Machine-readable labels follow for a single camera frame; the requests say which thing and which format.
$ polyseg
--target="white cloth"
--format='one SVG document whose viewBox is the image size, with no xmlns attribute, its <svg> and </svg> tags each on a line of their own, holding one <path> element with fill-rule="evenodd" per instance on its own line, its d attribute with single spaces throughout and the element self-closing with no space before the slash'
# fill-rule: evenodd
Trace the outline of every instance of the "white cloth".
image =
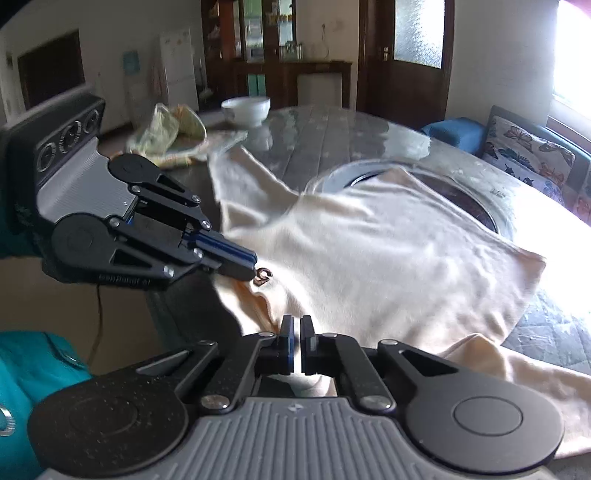
<svg viewBox="0 0 591 480">
<path fill-rule="evenodd" d="M 591 427 L 581 421 L 591 378 L 496 346 L 535 292 L 541 256 L 401 168 L 339 194 L 300 195 L 241 148 L 209 168 L 222 232 L 272 272 L 259 287 L 215 277 L 243 334 L 277 332 L 288 313 L 312 315 L 317 332 L 351 335 L 363 346 L 396 338 L 551 396 L 568 428 L 559 454 L 591 449 Z"/>
</svg>

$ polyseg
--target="teal cloth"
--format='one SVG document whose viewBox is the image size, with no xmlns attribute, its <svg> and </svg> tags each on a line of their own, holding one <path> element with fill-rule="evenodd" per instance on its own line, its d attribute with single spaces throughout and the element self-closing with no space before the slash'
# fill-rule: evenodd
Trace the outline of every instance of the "teal cloth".
<svg viewBox="0 0 591 480">
<path fill-rule="evenodd" d="M 70 344 L 43 332 L 0 333 L 0 405 L 15 420 L 10 436 L 0 436 L 0 479 L 32 480 L 42 473 L 27 436 L 33 407 L 48 395 L 90 378 Z M 0 413 L 0 430 L 7 427 Z"/>
</svg>

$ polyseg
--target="sofa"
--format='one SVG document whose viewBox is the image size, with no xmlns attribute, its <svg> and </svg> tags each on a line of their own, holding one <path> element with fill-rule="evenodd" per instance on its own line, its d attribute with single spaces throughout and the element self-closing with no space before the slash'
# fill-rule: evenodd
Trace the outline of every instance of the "sofa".
<svg viewBox="0 0 591 480">
<path fill-rule="evenodd" d="M 519 178 L 591 226 L 591 154 L 565 137 L 496 105 L 487 125 L 456 118 L 421 131 Z"/>
</svg>

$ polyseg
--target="refrigerator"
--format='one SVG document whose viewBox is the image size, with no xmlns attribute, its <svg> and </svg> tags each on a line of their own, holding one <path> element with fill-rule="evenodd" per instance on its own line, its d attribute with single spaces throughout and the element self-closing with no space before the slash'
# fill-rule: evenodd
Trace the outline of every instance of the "refrigerator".
<svg viewBox="0 0 591 480">
<path fill-rule="evenodd" d="M 160 35 L 160 58 L 164 102 L 168 106 L 187 105 L 198 111 L 191 31 L 186 28 Z"/>
</svg>

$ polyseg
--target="bright window light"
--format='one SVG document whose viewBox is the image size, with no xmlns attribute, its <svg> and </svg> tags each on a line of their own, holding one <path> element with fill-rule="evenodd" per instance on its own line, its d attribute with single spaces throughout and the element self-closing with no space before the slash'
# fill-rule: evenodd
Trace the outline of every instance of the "bright window light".
<svg viewBox="0 0 591 480">
<path fill-rule="evenodd" d="M 554 96 L 591 119 L 591 17 L 565 0 L 558 3 Z"/>
</svg>

